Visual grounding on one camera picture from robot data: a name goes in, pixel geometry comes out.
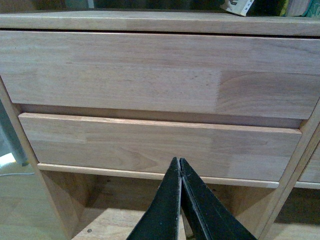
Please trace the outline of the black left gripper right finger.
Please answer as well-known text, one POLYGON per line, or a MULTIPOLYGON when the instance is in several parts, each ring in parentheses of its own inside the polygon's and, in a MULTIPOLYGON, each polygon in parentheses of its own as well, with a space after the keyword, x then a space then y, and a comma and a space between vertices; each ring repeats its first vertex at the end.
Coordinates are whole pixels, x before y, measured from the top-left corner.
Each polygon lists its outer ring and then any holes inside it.
POLYGON ((187 240, 255 240, 212 190, 181 158, 181 207, 187 240))

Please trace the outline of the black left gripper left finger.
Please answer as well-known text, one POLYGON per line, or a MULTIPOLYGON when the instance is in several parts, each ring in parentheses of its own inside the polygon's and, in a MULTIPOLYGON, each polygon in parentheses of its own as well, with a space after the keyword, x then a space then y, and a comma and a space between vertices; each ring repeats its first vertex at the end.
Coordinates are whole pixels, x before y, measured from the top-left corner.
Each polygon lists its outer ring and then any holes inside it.
POLYGON ((181 165, 174 157, 147 211, 128 240, 177 240, 181 209, 181 165))

